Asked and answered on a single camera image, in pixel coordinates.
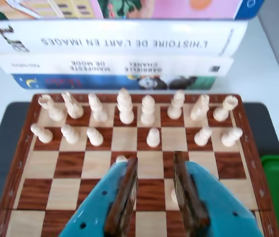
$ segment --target chessboard square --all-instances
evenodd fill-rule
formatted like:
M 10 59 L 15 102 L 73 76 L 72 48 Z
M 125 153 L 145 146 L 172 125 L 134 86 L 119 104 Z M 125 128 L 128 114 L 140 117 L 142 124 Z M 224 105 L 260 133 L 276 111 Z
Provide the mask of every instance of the chessboard square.
M 248 209 L 257 210 L 257 202 L 250 180 L 220 179 L 221 183 Z
M 6 237 L 40 237 L 44 211 L 13 210 L 8 223 Z
M 17 209 L 45 210 L 52 179 L 25 179 Z
M 83 106 L 84 113 L 82 117 L 80 118 L 72 118 L 70 115 L 67 115 L 66 124 L 69 124 L 71 126 L 84 126 L 88 127 L 90 122 L 90 116 L 91 116 L 91 109 L 90 106 Z
M 184 125 L 185 127 L 205 127 L 208 126 L 208 120 L 207 116 L 200 120 L 200 121 L 194 121 L 191 119 L 190 113 L 193 108 L 194 104 L 184 104 L 183 105 L 183 116 L 184 116 Z
M 47 210 L 75 210 L 79 195 L 80 179 L 53 179 Z
M 245 179 L 240 153 L 215 152 L 218 175 L 220 179 Z
M 167 237 L 165 212 L 137 211 L 136 237 Z
M 219 122 L 216 119 L 214 119 L 214 110 L 218 108 L 218 106 L 210 106 L 209 110 L 207 112 L 207 119 L 208 119 L 208 125 L 210 127 L 232 127 L 232 119 L 230 117 L 230 113 L 225 121 Z
M 173 179 L 165 179 L 164 180 L 165 209 L 179 210 L 178 202 L 172 200 L 171 197 L 172 190 L 174 190 Z
M 168 116 L 168 106 L 160 107 L 161 127 L 184 127 L 183 113 L 178 119 L 171 119 Z
M 189 151 L 213 151 L 212 139 L 209 138 L 207 144 L 205 146 L 199 146 L 195 143 L 194 137 L 201 130 L 201 128 L 195 127 L 187 127 L 187 141 L 188 141 L 188 150 Z
M 111 152 L 87 151 L 84 155 L 82 179 L 101 179 L 111 164 Z
M 218 178 L 218 170 L 214 152 L 189 152 L 190 161 L 206 168 L 212 175 Z
M 103 136 L 103 143 L 100 146 L 94 146 L 90 143 L 88 138 L 88 142 L 86 144 L 85 149 L 87 151 L 110 151 L 112 145 L 112 135 L 113 128 L 112 127 L 96 127 L 96 130 Z
M 136 151 L 137 127 L 114 127 L 112 151 Z
M 84 152 L 59 152 L 54 178 L 80 178 Z
M 113 127 L 114 122 L 114 110 L 116 104 L 103 104 L 103 110 L 108 113 L 108 119 L 104 122 L 98 122 L 93 117 L 93 112 L 91 112 L 90 116 L 90 127 Z
M 162 127 L 163 151 L 187 151 L 187 136 L 184 127 Z
M 237 142 L 231 147 L 226 147 L 221 141 L 223 134 L 230 131 L 230 129 L 232 129 L 232 127 L 212 127 L 212 144 L 214 152 L 239 152 Z
M 136 211 L 165 211 L 163 179 L 138 180 Z
M 142 104 L 138 105 L 137 126 L 138 127 L 161 127 L 160 105 L 155 104 L 155 111 L 154 111 L 155 121 L 153 122 L 153 124 L 150 124 L 150 125 L 144 125 L 141 122 L 141 115 L 143 113 L 142 107 L 143 107 Z
M 86 127 L 74 127 L 74 129 L 79 133 L 80 137 L 78 141 L 74 144 L 70 144 L 67 142 L 66 138 L 62 136 L 59 151 L 61 152 L 85 151 L 85 146 L 87 141 Z
M 74 213 L 74 210 L 47 210 L 41 237 L 58 236 Z
M 139 179 L 163 179 L 161 151 L 138 151 L 137 158 Z
M 150 147 L 147 144 L 147 136 L 148 136 L 150 129 L 151 128 L 149 128 L 149 127 L 137 128 L 137 150 L 139 150 L 139 151 L 162 151 L 161 128 L 157 127 L 157 129 L 159 130 L 159 134 L 160 134 L 160 143 L 156 147 Z
M 33 151 L 28 160 L 27 169 L 24 169 L 24 177 L 43 179 L 54 176 L 58 151 Z
M 38 138 L 34 145 L 34 151 L 58 151 L 62 138 L 60 127 L 45 127 L 52 132 L 52 140 L 49 143 L 43 143 Z

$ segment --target chess rook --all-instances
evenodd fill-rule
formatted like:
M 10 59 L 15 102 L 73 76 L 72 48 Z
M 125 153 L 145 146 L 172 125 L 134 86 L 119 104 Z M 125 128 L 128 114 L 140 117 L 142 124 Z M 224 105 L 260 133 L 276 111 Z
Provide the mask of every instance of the chess rook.
M 238 99 L 235 96 L 227 96 L 222 106 L 214 110 L 214 119 L 219 122 L 225 121 L 228 118 L 229 111 L 232 111 L 237 105 Z
M 42 95 L 38 99 L 38 103 L 48 110 L 49 117 L 54 121 L 60 121 L 65 117 L 65 112 L 55 105 L 50 95 Z

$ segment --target white pawn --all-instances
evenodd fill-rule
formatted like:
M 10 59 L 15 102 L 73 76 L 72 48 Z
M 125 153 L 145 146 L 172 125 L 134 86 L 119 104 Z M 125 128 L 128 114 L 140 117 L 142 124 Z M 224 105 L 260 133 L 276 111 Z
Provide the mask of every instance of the white pawn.
M 68 110 L 68 114 L 73 119 L 78 119 L 83 116 L 84 110 L 81 104 L 70 94 L 69 92 L 62 93 L 62 98 L 64 98 L 65 106 Z
M 212 129 L 210 127 L 203 127 L 195 136 L 194 141 L 195 143 L 203 147 L 207 144 L 210 136 L 212 135 Z
M 108 113 L 103 109 L 103 104 L 95 94 L 89 94 L 89 105 L 94 119 L 98 122 L 108 120 Z
M 60 121 L 65 117 L 65 112 L 55 105 L 50 95 L 42 95 L 38 99 L 38 103 L 48 110 L 49 117 L 54 121 Z
M 227 96 L 223 101 L 222 107 L 218 107 L 214 110 L 214 119 L 219 122 L 225 121 L 228 118 L 229 111 L 233 110 L 237 105 L 238 99 L 235 96 Z
M 150 147 L 157 147 L 160 143 L 160 133 L 159 130 L 155 127 L 151 128 L 149 130 L 148 136 L 147 136 L 147 144 Z
M 171 100 L 171 105 L 168 107 L 168 116 L 171 119 L 178 119 L 180 118 L 182 114 L 182 107 L 184 104 L 184 91 L 183 90 L 178 90 L 174 96 L 173 99 Z
M 155 100 L 152 96 L 146 95 L 142 100 L 142 104 L 141 123 L 146 126 L 151 125 L 155 121 Z
M 79 133 L 70 125 L 65 124 L 60 130 L 69 144 L 74 144 L 79 140 Z
M 102 134 L 99 133 L 99 131 L 96 130 L 94 127 L 89 127 L 86 130 L 86 134 L 89 138 L 90 143 L 95 147 L 100 146 L 104 141 Z
M 38 125 L 37 123 L 31 125 L 31 131 L 43 143 L 48 143 L 52 140 L 52 132 L 48 129 L 45 129 L 43 126 Z
M 223 134 L 221 141 L 226 147 L 232 147 L 237 140 L 242 136 L 242 129 L 239 127 L 232 128 L 227 133 Z

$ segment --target chess pawn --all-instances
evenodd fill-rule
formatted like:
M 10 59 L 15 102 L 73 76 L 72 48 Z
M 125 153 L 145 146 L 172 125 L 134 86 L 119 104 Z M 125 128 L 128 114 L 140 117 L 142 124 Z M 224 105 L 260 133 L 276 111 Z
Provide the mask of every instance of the chess pawn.
M 81 104 L 70 94 L 69 92 L 62 93 L 62 98 L 64 98 L 65 106 L 68 110 L 68 114 L 73 119 L 78 119 L 83 116 L 84 110 Z
M 229 111 L 233 110 L 237 105 L 238 99 L 235 96 L 227 96 L 223 101 L 222 107 L 218 107 L 214 110 L 214 119 L 219 122 L 225 121 L 228 118 Z
M 194 141 L 195 143 L 203 147 L 207 144 L 210 136 L 212 135 L 212 129 L 209 127 L 203 127 L 195 136 L 194 136 Z
M 157 147 L 160 143 L 160 133 L 159 130 L 155 127 L 151 128 L 149 130 L 148 136 L 147 136 L 147 144 L 150 147 Z
M 155 100 L 152 96 L 146 95 L 142 100 L 142 114 L 140 117 L 143 125 L 151 125 L 155 121 Z
M 232 147 L 237 140 L 242 136 L 242 129 L 239 127 L 232 128 L 227 133 L 223 134 L 221 141 L 226 147 Z
M 37 123 L 31 125 L 31 131 L 43 143 L 48 143 L 52 140 L 52 132 L 48 129 L 45 129 L 43 126 L 38 125 Z
M 66 124 L 60 130 L 69 144 L 74 144 L 79 140 L 79 133 L 70 125 Z
M 49 117 L 54 121 L 60 121 L 65 117 L 65 112 L 55 105 L 50 95 L 42 95 L 38 99 L 39 104 L 48 110 Z

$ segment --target dark chessboard square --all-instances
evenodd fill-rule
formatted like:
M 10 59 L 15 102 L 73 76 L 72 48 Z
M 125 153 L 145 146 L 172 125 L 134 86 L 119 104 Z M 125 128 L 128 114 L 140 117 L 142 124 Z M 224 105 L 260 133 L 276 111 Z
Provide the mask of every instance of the dark chessboard square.
M 114 109 L 114 127 L 136 127 L 137 126 L 137 106 L 133 107 L 134 121 L 131 124 L 124 124 L 120 120 L 120 111 L 117 106 Z
M 163 179 L 139 179 L 136 211 L 165 211 Z
M 160 133 L 160 143 L 156 147 L 150 147 L 147 144 L 147 136 L 149 133 L 149 127 L 137 128 L 137 150 L 138 151 L 162 151 L 162 140 L 161 140 L 161 128 L 157 127 Z
M 233 123 L 232 123 L 232 119 L 230 117 L 230 114 L 228 115 L 227 119 L 225 121 L 219 122 L 216 121 L 214 119 L 214 110 L 217 108 L 218 106 L 211 106 L 209 107 L 209 110 L 207 112 L 207 119 L 208 119 L 208 126 L 210 127 L 232 127 Z
M 17 209 L 45 210 L 52 179 L 25 179 Z
M 103 136 L 103 143 L 96 147 L 90 143 L 88 138 L 86 142 L 86 150 L 87 151 L 110 151 L 112 145 L 112 136 L 113 136 L 113 128 L 112 127 L 96 127 L 96 130 Z
M 80 178 L 84 152 L 59 152 L 54 178 Z
M 161 118 L 161 126 L 162 127 L 184 127 L 184 116 L 183 111 L 178 119 L 171 119 L 167 113 L 168 106 L 160 107 L 160 118 Z
M 60 142 L 62 138 L 62 133 L 60 131 L 59 127 L 45 127 L 45 129 L 48 129 L 52 132 L 52 140 L 49 143 L 43 143 L 39 140 L 39 138 L 36 138 L 36 142 L 34 145 L 35 151 L 58 151 L 60 147 Z
M 174 152 L 162 152 L 163 155 L 163 173 L 165 179 L 173 179 L 173 161 Z M 182 152 L 185 161 L 189 161 L 189 153 Z
M 91 116 L 91 109 L 89 106 L 83 106 L 84 113 L 81 118 L 74 119 L 67 115 L 66 124 L 71 126 L 88 127 Z
M 41 237 L 58 236 L 75 211 L 47 210 L 42 225 Z
M 240 153 L 215 152 L 218 176 L 220 179 L 245 179 Z
M 201 128 L 198 127 L 187 127 L 186 129 L 187 133 L 187 142 L 188 142 L 188 151 L 213 151 L 213 145 L 212 145 L 212 139 L 209 138 L 207 144 L 203 147 L 200 147 L 197 145 L 194 141 L 195 135 L 201 130 Z

